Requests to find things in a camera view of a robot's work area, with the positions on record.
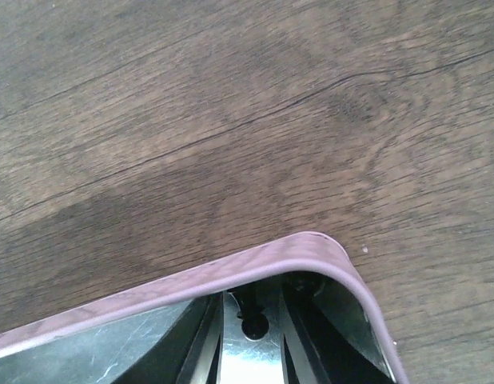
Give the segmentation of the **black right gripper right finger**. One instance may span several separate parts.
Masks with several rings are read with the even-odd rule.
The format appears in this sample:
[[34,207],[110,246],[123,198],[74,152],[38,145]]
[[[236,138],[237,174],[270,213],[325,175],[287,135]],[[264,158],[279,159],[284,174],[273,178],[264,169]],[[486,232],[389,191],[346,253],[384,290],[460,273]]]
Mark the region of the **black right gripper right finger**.
[[312,299],[288,283],[280,296],[285,383],[391,383],[353,348]]

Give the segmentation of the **black chess piece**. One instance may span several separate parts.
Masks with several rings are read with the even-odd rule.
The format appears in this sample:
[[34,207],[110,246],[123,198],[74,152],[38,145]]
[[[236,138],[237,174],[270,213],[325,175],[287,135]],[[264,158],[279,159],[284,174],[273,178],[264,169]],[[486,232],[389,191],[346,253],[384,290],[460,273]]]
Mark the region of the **black chess piece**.
[[241,320],[241,330],[250,341],[258,341],[268,333],[269,322],[264,315],[264,307],[258,302],[256,287],[243,285],[233,293],[239,312],[237,317]]

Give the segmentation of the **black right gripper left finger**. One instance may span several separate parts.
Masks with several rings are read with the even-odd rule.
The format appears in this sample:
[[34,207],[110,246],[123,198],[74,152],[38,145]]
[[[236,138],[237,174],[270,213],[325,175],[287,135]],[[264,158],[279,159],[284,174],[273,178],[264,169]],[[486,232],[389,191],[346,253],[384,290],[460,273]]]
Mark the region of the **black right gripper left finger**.
[[223,331],[223,298],[195,298],[161,339],[116,383],[213,383]]

